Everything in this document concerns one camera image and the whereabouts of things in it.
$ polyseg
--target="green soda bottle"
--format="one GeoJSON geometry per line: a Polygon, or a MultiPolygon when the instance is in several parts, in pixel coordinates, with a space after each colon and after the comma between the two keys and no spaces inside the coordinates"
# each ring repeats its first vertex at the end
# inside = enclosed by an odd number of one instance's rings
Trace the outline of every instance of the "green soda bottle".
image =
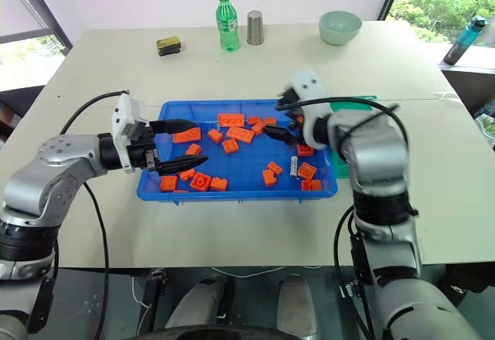
{"type": "Polygon", "coordinates": [[[237,35],[237,13],[230,0],[220,0],[217,8],[217,25],[220,33],[220,46],[233,52],[241,47],[237,35]]]}

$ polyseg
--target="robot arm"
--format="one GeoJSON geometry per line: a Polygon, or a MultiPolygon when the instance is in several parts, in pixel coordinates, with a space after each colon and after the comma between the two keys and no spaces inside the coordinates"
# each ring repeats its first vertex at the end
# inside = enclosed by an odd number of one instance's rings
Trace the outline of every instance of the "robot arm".
{"type": "Polygon", "coordinates": [[[295,134],[273,126],[265,133],[287,144],[329,145],[349,165],[358,230],[351,237],[353,262],[370,294],[377,338],[480,339],[437,287],[419,279],[417,212],[409,204],[405,136],[375,111],[332,112],[328,102],[309,102],[328,97],[312,71],[297,73],[278,104],[294,119],[290,128],[295,134]]]}
{"type": "Polygon", "coordinates": [[[0,339],[21,339],[46,323],[53,280],[46,276],[53,244],[78,189],[109,170],[185,171],[207,156],[160,162],[154,136],[194,128],[186,120],[152,121],[127,94],[112,117],[112,134],[64,134],[43,143],[35,158],[7,182],[0,210],[0,339]]]}

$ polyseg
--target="bottle label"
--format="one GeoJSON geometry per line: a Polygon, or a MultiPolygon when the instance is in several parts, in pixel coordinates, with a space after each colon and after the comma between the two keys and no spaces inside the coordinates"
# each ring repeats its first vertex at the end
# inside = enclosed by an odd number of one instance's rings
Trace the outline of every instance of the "bottle label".
{"type": "Polygon", "coordinates": [[[219,21],[217,20],[219,31],[235,31],[237,29],[237,20],[231,19],[229,21],[219,21]]]}

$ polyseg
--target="tree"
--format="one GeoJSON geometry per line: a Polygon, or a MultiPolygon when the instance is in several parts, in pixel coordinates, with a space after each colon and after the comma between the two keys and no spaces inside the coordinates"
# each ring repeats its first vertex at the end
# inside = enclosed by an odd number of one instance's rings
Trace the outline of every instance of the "tree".
{"type": "Polygon", "coordinates": [[[453,43],[474,14],[492,17],[495,0],[395,0],[388,18],[409,21],[425,41],[453,43]]]}

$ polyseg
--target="light green bowl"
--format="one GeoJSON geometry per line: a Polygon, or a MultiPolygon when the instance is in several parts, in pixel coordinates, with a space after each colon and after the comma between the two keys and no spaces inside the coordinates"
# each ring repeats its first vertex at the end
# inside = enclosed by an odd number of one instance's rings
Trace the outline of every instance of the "light green bowl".
{"type": "Polygon", "coordinates": [[[319,35],[325,43],[343,45],[359,32],[363,23],[357,15],[337,10],[319,19],[319,35]]]}

